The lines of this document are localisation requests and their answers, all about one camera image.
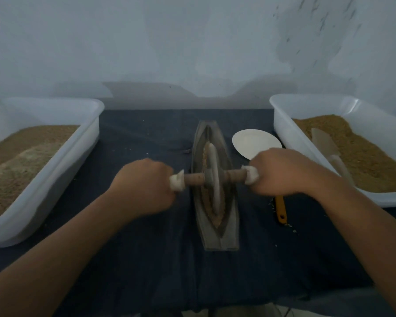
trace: wall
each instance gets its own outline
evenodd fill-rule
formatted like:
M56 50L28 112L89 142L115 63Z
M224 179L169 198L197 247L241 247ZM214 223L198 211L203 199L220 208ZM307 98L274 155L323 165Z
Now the wall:
M0 0L0 97L236 108L280 92L396 115L396 0Z

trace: forearm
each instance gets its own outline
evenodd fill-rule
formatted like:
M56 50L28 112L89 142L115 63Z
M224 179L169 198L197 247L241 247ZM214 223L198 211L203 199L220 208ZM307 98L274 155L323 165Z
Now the forearm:
M317 176L309 194L396 309L396 219L332 172L323 169Z
M54 313L88 261L125 223L109 216L109 201L101 196L0 273L0 316Z

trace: grain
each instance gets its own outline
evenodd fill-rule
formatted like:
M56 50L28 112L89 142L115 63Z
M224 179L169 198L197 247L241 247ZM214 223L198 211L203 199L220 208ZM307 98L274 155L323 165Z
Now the grain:
M206 144L204 146L204 151L202 154L202 172L204 172L207 169L207 147L208 145ZM226 207L226 202L225 202L225 195L224 195L224 189L221 186L220 187L220 213L219 215L216 215L213 212L213 207L211 205L211 196L210 196L210 192L207 188L205 188L204 186L201 186L201 196L202 196L202 202L204 204L204 209L205 212L207 213L208 218L210 218L211 222L213 223L213 225L218 228L220 226L220 224L223 221L223 217L225 214L225 207Z
M29 127L0 142L0 215L9 208L77 127Z
M325 115L294 121L310 140L312 128L332 137L358 188L376 193L396 192L396 161L375 144L353 133L345 119Z

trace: white container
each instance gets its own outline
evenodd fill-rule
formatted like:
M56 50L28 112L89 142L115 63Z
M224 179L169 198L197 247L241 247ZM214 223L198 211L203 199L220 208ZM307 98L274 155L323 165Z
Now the white container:
M343 117L352 131L377 145L396 161L396 117L354 97L344 95L273 95L275 130L286 148L336 172L314 144L292 120L335 114ZM381 207L396 207L396 192L376 194L360 190Z
M98 140L104 104L92 99L0 100L0 141L37 125L80 125L0 216L0 247L20 243L44 222Z

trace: dark blue tablecloth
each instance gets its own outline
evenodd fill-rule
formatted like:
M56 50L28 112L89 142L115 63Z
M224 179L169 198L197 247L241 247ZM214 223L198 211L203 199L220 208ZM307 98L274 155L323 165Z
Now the dark blue tablecloth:
M233 148L234 133L270 133L273 110L104 111L100 141L46 222L28 240L0 249L0 270L86 207L117 171L152 158L189 170L199 120L216 120L233 164L248 161ZM238 185L240 250L204 251L189 191L167 212L129 224L90 261L57 315L119 315L259 304L371 284L321 206L305 195L285 198L289 226L278 224L270 198ZM396 209L389 209L396 216Z

